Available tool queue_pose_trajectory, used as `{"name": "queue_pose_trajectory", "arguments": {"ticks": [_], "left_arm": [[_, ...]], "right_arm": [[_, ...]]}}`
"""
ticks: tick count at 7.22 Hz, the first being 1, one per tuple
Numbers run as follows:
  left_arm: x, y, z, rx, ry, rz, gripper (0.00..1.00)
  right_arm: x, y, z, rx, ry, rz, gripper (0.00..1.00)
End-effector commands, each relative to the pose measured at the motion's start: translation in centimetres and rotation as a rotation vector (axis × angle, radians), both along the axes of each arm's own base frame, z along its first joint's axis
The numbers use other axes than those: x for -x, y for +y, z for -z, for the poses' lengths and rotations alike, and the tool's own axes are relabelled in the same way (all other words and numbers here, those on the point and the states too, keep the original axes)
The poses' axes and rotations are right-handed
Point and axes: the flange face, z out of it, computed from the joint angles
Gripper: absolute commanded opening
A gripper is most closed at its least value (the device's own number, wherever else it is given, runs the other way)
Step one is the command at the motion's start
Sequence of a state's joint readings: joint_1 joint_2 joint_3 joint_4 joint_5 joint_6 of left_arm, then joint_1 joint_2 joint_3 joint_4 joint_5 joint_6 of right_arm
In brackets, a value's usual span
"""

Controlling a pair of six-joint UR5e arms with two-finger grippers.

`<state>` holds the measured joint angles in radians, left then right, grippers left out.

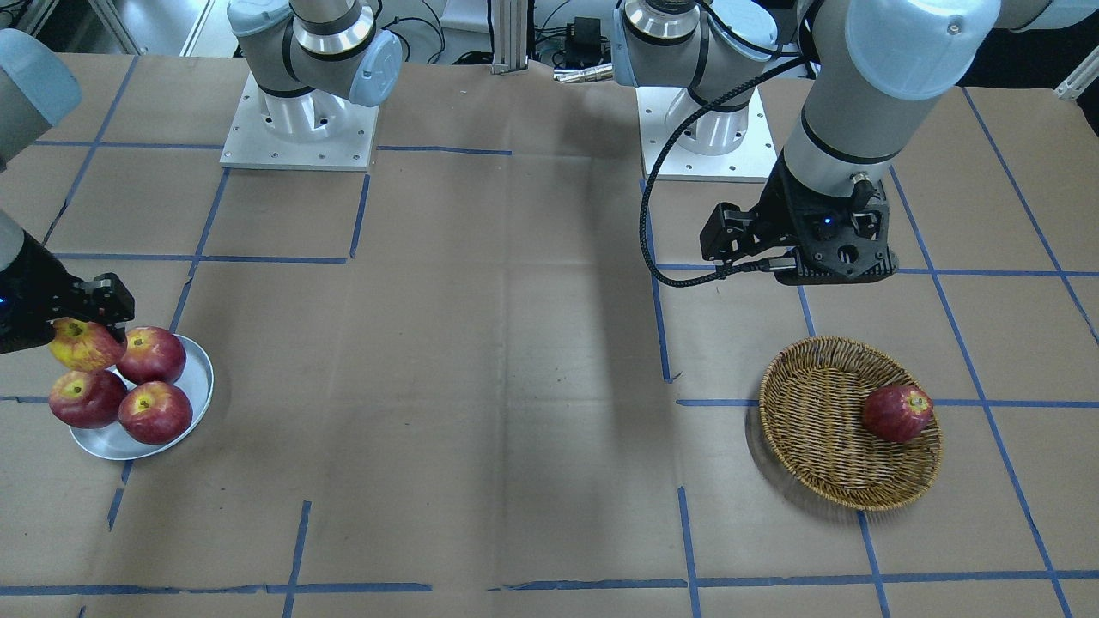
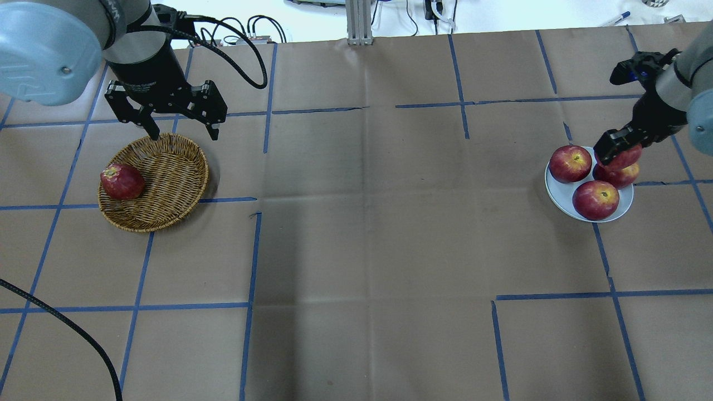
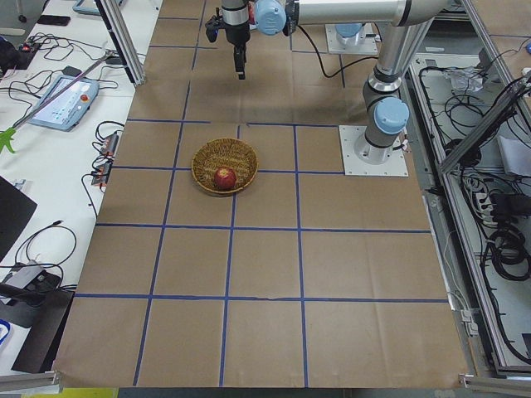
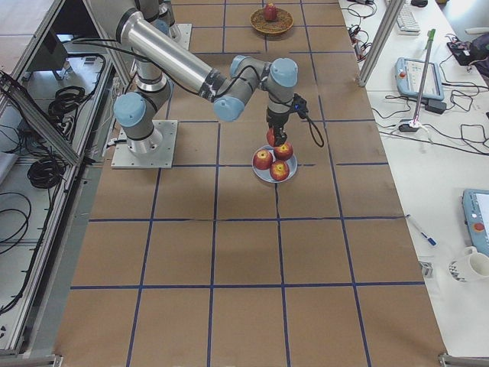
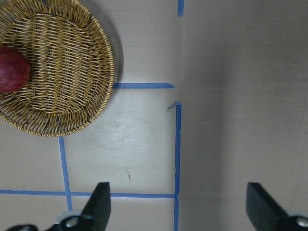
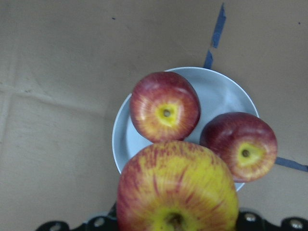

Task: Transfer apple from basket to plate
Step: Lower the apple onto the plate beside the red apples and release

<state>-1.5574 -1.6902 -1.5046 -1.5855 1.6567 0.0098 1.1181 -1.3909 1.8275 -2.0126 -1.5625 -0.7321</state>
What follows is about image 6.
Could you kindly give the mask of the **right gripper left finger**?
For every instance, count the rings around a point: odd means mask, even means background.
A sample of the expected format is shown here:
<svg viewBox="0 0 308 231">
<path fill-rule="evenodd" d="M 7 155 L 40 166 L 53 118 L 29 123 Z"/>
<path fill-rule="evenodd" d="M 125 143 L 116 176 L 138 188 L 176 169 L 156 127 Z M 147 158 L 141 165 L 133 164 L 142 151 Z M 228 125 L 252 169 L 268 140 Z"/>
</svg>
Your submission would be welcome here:
<svg viewBox="0 0 308 231">
<path fill-rule="evenodd" d="M 117 231 L 116 203 L 107 213 L 94 216 L 82 222 L 79 226 L 71 228 L 68 223 L 60 220 L 45 222 L 36 228 L 36 231 Z"/>
</svg>

